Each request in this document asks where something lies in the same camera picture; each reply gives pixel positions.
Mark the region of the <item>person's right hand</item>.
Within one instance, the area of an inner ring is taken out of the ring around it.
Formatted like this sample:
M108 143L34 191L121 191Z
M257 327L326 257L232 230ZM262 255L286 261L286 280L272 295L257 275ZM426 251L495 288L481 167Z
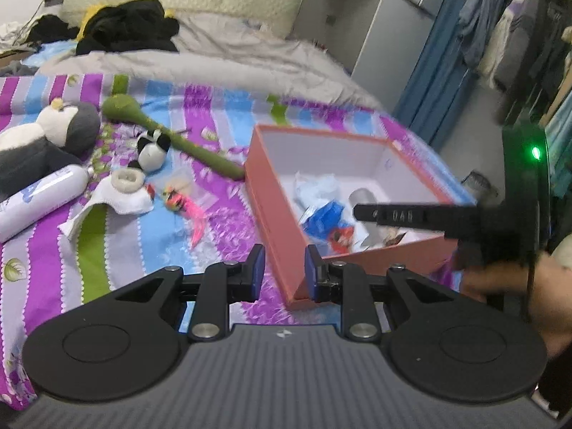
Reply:
M536 261L533 285L529 287L527 281L527 267L500 262L466 268L460 291L482 301L489 295L524 297L532 326L543 338L549 357L556 358L571 345L571 270L543 253Z

